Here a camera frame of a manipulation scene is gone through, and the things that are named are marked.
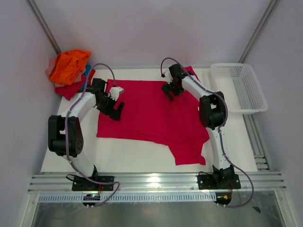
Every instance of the white wall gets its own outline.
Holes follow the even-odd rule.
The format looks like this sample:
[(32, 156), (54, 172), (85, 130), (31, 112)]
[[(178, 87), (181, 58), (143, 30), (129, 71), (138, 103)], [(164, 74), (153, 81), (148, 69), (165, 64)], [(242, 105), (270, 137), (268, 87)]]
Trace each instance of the white wall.
[(62, 51), (115, 68), (237, 62), (269, 0), (36, 0)]
[(55, 53), (25, 0), (0, 1), (0, 225), (24, 212), (47, 147), (47, 119), (60, 98), (44, 70)]
[(281, 1), (249, 55), (268, 111), (256, 115), (274, 170), (303, 215), (303, 1)]

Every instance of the robotic arm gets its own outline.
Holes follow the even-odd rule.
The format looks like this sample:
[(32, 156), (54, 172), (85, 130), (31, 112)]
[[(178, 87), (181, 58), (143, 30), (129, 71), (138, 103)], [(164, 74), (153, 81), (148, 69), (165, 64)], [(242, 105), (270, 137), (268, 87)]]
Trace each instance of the robotic arm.
[[(169, 82), (162, 87), (162, 90), (173, 100), (171, 93), (175, 96), (182, 94), (185, 90), (189, 91), (200, 103), (199, 118), (202, 125), (207, 129), (210, 135), (210, 141), (213, 148), (214, 162), (212, 177), (209, 175), (199, 175), (198, 179), (199, 189), (228, 189), (230, 183), (234, 189), (241, 188), (239, 177), (234, 172), (234, 167), (230, 165), (226, 157), (228, 157), (227, 148), (225, 145), (225, 127), (222, 126), (224, 122), (226, 110), (221, 99), (213, 94), (213, 91), (203, 90), (201, 83), (195, 77), (190, 78), (181, 68), (179, 64), (169, 67), (169, 71), (164, 75), (169, 78)], [(114, 106), (124, 90), (121, 87), (112, 87), (109, 92), (105, 91), (106, 82), (102, 79), (93, 79), (92, 85), (87, 88), (82, 99), (74, 106), (68, 118), (68, 132), (69, 132), (69, 155), (70, 160), (81, 170), (83, 174), (90, 177), (94, 181), (100, 181), (96, 167), (87, 159), (83, 149), (83, 135), (80, 128), (80, 122), (87, 114), (87, 112), (97, 107), (105, 115), (119, 121), (121, 111), (124, 103), (120, 103), (117, 109)], [(66, 159), (66, 138), (61, 131), (65, 130), (65, 117), (67, 111), (61, 115), (52, 115), (48, 121), (48, 147), (50, 151), (55, 152), (58, 156)], [(223, 155), (222, 145), (225, 148), (225, 155)], [(87, 181), (77, 173), (74, 181)], [(90, 187), (98, 187), (92, 182), (87, 182), (86, 188), (79, 188), (78, 191), (89, 191)]]
[[(69, 140), (69, 154), (70, 160), (81, 170), (83, 174), (90, 177), (94, 181), (100, 181), (98, 171), (96, 167), (87, 159), (83, 149), (83, 135), (80, 127), (80, 122), (88, 111), (97, 107), (97, 109), (109, 116), (111, 119), (119, 121), (121, 117), (121, 111), (124, 107), (124, 103), (121, 102), (117, 109), (114, 108), (119, 95), (123, 93), (123, 88), (112, 87), (109, 92), (106, 92), (106, 82), (102, 79), (93, 79), (92, 85), (86, 89), (82, 99), (74, 106), (72, 112), (68, 118), (68, 140)], [(65, 117), (70, 108), (64, 111), (61, 115), (52, 115), (48, 120), (48, 147), (49, 150), (55, 152), (58, 156), (66, 158), (66, 141), (65, 134), (61, 131), (65, 130)], [(92, 189), (95, 186), (94, 183), (88, 182), (79, 173), (74, 178), (74, 182), (86, 182), (83, 187), (79, 188), (79, 191), (85, 191), (85, 189)]]
[[(227, 161), (225, 156), (229, 156), (225, 141), (225, 126), (222, 126), (224, 122), (226, 110), (222, 100), (220, 100), (209, 90), (203, 90), (202, 84), (196, 77), (190, 78), (181, 68), (179, 64), (169, 67), (169, 71), (166, 71), (164, 77), (168, 77), (169, 81), (162, 87), (163, 92), (168, 96), (170, 100), (175, 96), (182, 94), (185, 90), (191, 93), (200, 103), (199, 105), (199, 118), (201, 124), (207, 129), (212, 144), (214, 162), (212, 182), (209, 182), (203, 176), (199, 176), (198, 181), (200, 189), (228, 189), (230, 182), (233, 184), (233, 188), (241, 188), (239, 177), (235, 174), (234, 168)], [(224, 99), (222, 92), (217, 92), (217, 95)], [(225, 155), (222, 151), (219, 127), (222, 135), (222, 143), (225, 151)]]

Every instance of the wire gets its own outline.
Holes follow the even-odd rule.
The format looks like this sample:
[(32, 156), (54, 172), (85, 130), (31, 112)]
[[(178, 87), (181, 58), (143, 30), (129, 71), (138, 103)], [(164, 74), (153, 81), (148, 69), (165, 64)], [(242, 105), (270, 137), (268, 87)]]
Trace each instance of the wire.
[(252, 201), (252, 199), (253, 199), (253, 197), (254, 197), (254, 194), (255, 194), (255, 189), (254, 189), (254, 185), (253, 185), (253, 183), (252, 183), (252, 180), (251, 180), (250, 176), (248, 176), (248, 174), (247, 174), (244, 170), (242, 170), (241, 168), (237, 167), (234, 163), (232, 163), (231, 160), (227, 157), (227, 155), (226, 155), (226, 153), (225, 153), (224, 145), (223, 145), (223, 138), (222, 138), (222, 131), (221, 131), (221, 128), (226, 124), (227, 117), (228, 117), (228, 108), (227, 108), (227, 105), (226, 105), (226, 102), (225, 102), (224, 98), (222, 98), (222, 97), (221, 97), (220, 95), (218, 95), (216, 92), (207, 90), (205, 87), (203, 87), (200, 83), (198, 83), (198, 82), (197, 82), (197, 81), (188, 73), (188, 71), (187, 71), (187, 70), (186, 70), (186, 69), (185, 69), (177, 60), (175, 60), (175, 59), (173, 59), (173, 58), (167, 57), (167, 58), (164, 58), (164, 59), (162, 60), (161, 66), (160, 66), (161, 75), (163, 74), (163, 72), (162, 72), (163, 63), (164, 63), (164, 61), (167, 60), (167, 59), (172, 60), (172, 61), (176, 62), (178, 65), (180, 65), (180, 67), (183, 69), (183, 71), (189, 76), (189, 78), (191, 78), (191, 79), (193, 80), (193, 82), (194, 82), (198, 87), (200, 87), (200, 88), (201, 88), (202, 90), (204, 90), (205, 92), (208, 92), (208, 93), (211, 93), (211, 94), (217, 96), (217, 97), (223, 102), (224, 107), (225, 107), (225, 111), (226, 111), (226, 112), (225, 112), (225, 119), (224, 119), (224, 121), (222, 122), (222, 124), (218, 127), (218, 132), (219, 132), (219, 137), (220, 137), (220, 144), (221, 144), (222, 153), (223, 153), (225, 159), (229, 162), (229, 164), (231, 164), (231, 165), (232, 165), (233, 167), (235, 167), (236, 169), (240, 170), (240, 171), (247, 177), (247, 179), (249, 180), (249, 182), (250, 182), (250, 184), (251, 184), (251, 196), (250, 196), (250, 198), (249, 198), (245, 203), (243, 203), (243, 204), (241, 204), (241, 205), (236, 205), (236, 206), (227, 205), (227, 206), (225, 206), (225, 207), (228, 207), (228, 208), (240, 208), (240, 207), (246, 206), (247, 204), (249, 204), (249, 203)]
[(228, 185), (228, 188), (229, 188), (229, 191), (230, 191), (230, 193), (231, 193), (231, 195), (232, 195), (232, 182), (230, 181), (229, 184), (230, 184), (231, 186), (229, 187), (229, 185)]
[(98, 195), (100, 195), (100, 193), (103, 191), (102, 185), (100, 184), (99, 186), (99, 190), (98, 190)]
[(199, 172), (199, 175), (201, 175), (200, 173), (203, 173), (203, 174), (206, 174), (206, 175), (211, 175), (211, 174), (209, 174), (209, 173), (207, 173), (207, 172), (203, 172), (203, 171), (200, 171), (200, 172)]
[(104, 64), (104, 63), (97, 63), (97, 64), (95, 64), (93, 67), (91, 67), (89, 73), (90, 73), (90, 72), (94, 69), (94, 67), (96, 67), (97, 65), (103, 65), (103, 66), (105, 66), (106, 68), (109, 69), (109, 71), (110, 71), (111, 74), (112, 74), (113, 80), (114, 80), (113, 87), (116, 87), (116, 78), (115, 78), (114, 72), (113, 72), (113, 70), (112, 70), (108, 65), (106, 65), (106, 64)]
[(68, 176), (73, 176), (73, 177), (75, 177), (76, 175), (74, 175), (74, 174), (67, 174), (67, 175), (66, 175), (66, 179), (68, 179), (69, 181), (73, 181), (73, 182), (74, 182), (74, 180), (73, 180), (73, 179), (70, 179)]

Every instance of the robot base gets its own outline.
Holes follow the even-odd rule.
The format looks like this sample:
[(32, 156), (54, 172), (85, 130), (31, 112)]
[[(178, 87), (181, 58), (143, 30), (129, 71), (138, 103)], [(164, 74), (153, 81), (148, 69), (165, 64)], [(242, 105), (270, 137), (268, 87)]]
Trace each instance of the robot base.
[[(198, 174), (198, 186), (200, 190), (214, 190), (214, 189), (231, 189), (230, 185), (218, 187), (211, 174)], [(232, 183), (232, 189), (240, 189), (241, 183), (239, 176), (235, 174), (230, 180)]]
[[(95, 181), (98, 182), (113, 182), (113, 176), (98, 176), (94, 178)], [(112, 192), (114, 190), (114, 186), (112, 184), (109, 185), (100, 185), (92, 183), (86, 180), (84, 177), (75, 176), (72, 184), (72, 191), (81, 192), (81, 191), (103, 191), (103, 192)]]

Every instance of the purple cable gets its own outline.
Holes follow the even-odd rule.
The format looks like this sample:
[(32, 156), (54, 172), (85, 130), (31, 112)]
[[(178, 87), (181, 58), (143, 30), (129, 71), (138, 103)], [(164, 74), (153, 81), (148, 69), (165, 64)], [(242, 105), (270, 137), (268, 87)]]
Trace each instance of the purple cable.
[(227, 117), (228, 117), (228, 108), (227, 108), (227, 105), (226, 105), (225, 100), (224, 100), (220, 95), (218, 95), (217, 93), (215, 93), (215, 92), (213, 92), (213, 91), (210, 91), (210, 90), (207, 90), (207, 89), (206, 89), (205, 87), (203, 87), (200, 83), (198, 83), (198, 82), (197, 82), (197, 81), (188, 73), (188, 71), (187, 71), (187, 70), (186, 70), (186, 69), (185, 69), (177, 60), (175, 60), (175, 59), (173, 59), (173, 58), (167, 57), (167, 58), (164, 58), (164, 59), (162, 60), (161, 66), (160, 66), (161, 74), (163, 74), (163, 72), (162, 72), (162, 66), (163, 66), (163, 63), (164, 63), (164, 61), (165, 61), (166, 59), (173, 60), (173, 61), (176, 62), (178, 65), (180, 65), (181, 68), (183, 69), (183, 71), (184, 71), (184, 72), (193, 80), (193, 82), (194, 82), (196, 85), (198, 85), (198, 87), (200, 87), (200, 88), (201, 88), (202, 90), (204, 90), (205, 92), (209, 92), (209, 93), (211, 93), (211, 94), (217, 96), (217, 97), (223, 102), (224, 107), (225, 107), (225, 110), (226, 110), (225, 119), (224, 119), (223, 123), (218, 127), (218, 132), (219, 132), (219, 136), (220, 136), (220, 144), (221, 144), (221, 148), (222, 148), (222, 153), (223, 153), (224, 157), (226, 158), (226, 160), (227, 160), (233, 167), (235, 167), (236, 169), (240, 170), (240, 171), (247, 177), (247, 179), (249, 180), (249, 182), (250, 182), (250, 184), (251, 184), (251, 196), (250, 196), (250, 198), (249, 198), (245, 203), (243, 203), (243, 204), (241, 204), (241, 205), (237, 205), (237, 206), (230, 206), (230, 205), (227, 205), (227, 206), (225, 206), (225, 207), (227, 207), (227, 208), (240, 208), (240, 207), (246, 206), (247, 204), (249, 204), (249, 203), (252, 201), (252, 199), (253, 199), (253, 197), (254, 197), (254, 194), (255, 194), (255, 188), (254, 188), (254, 185), (253, 185), (253, 183), (252, 183), (252, 180), (251, 180), (250, 176), (248, 176), (248, 174), (247, 174), (244, 170), (240, 169), (240, 168), (237, 167), (234, 163), (232, 163), (231, 160), (229, 160), (229, 158), (226, 156), (226, 153), (225, 153), (225, 150), (224, 150), (224, 145), (223, 145), (223, 138), (222, 138), (222, 134), (221, 134), (221, 127), (223, 127), (223, 126), (226, 124)]

